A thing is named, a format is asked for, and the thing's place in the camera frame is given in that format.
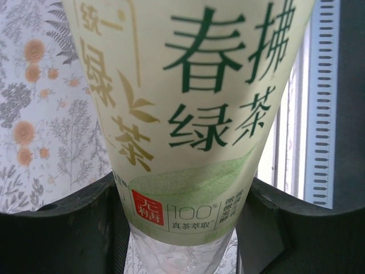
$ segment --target bottle label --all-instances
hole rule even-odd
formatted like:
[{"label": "bottle label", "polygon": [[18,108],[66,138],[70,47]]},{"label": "bottle label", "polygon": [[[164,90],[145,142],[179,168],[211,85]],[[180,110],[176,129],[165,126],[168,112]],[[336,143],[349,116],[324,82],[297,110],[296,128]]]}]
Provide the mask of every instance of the bottle label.
[{"label": "bottle label", "polygon": [[63,1],[136,228],[174,245],[234,228],[313,3]]}]

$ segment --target green leaf graphic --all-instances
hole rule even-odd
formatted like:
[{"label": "green leaf graphic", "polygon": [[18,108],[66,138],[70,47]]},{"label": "green leaf graphic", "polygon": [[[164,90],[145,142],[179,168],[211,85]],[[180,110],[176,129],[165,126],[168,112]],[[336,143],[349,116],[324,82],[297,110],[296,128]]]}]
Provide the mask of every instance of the green leaf graphic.
[{"label": "green leaf graphic", "polygon": [[234,160],[136,178],[129,188],[177,207],[209,204],[234,183],[253,149]]}]

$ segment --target red label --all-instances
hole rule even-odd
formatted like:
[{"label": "red label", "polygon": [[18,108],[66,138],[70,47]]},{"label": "red label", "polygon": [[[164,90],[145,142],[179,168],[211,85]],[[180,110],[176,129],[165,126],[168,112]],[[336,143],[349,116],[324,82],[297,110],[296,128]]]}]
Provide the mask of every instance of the red label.
[{"label": "red label", "polygon": [[162,204],[154,201],[137,191],[132,190],[133,200],[135,201],[136,212],[145,220],[155,224],[164,225],[164,212]]}]

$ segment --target bottle bottom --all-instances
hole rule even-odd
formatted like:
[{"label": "bottle bottom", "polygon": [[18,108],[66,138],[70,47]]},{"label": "bottle bottom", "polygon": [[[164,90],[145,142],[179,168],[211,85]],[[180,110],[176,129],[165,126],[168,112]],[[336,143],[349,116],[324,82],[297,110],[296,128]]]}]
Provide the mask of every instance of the bottle bottom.
[{"label": "bottle bottom", "polygon": [[214,274],[233,230],[209,244],[182,247],[157,241],[129,224],[148,274]]}]

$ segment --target floral wallpaper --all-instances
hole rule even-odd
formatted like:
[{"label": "floral wallpaper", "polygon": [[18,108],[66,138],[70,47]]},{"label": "floral wallpaper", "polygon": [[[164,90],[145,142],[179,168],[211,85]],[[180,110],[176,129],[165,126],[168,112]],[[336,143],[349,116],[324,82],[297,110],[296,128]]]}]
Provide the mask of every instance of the floral wallpaper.
[{"label": "floral wallpaper", "polygon": [[110,170],[61,2],[0,0],[0,212],[36,210]]}]

